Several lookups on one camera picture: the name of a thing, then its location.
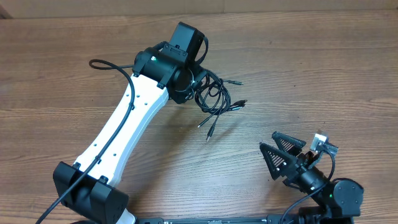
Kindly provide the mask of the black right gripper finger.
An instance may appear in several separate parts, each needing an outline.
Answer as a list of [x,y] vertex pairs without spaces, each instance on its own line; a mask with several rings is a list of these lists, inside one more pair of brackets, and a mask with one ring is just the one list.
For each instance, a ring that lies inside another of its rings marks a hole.
[[297,156],[302,152],[302,148],[306,145],[306,142],[293,138],[286,134],[275,131],[272,134],[272,139],[277,144],[277,147],[281,151],[285,151],[293,156]]
[[273,180],[288,176],[294,171],[298,159],[286,151],[261,143],[259,146]]

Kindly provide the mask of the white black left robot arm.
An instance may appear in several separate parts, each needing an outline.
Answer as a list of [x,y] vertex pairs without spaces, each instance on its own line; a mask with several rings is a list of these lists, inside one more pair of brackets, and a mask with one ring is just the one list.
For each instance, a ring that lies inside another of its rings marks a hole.
[[169,99],[186,102],[205,76],[197,53],[208,44],[198,29],[179,22],[168,42],[140,51],[124,96],[93,143],[73,165],[60,162],[53,172],[58,199],[90,223],[137,223],[127,210],[129,197],[117,189],[129,156],[152,118]]

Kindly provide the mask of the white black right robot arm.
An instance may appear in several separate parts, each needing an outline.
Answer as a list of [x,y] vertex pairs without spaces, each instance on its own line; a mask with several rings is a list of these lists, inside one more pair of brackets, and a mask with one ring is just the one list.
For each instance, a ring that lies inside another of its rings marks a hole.
[[272,179],[283,177],[285,186],[305,196],[283,214],[268,215],[266,223],[353,223],[360,216],[364,188],[349,178],[333,178],[338,147],[326,134],[316,133],[306,153],[303,140],[277,131],[272,139],[276,147],[259,144]]

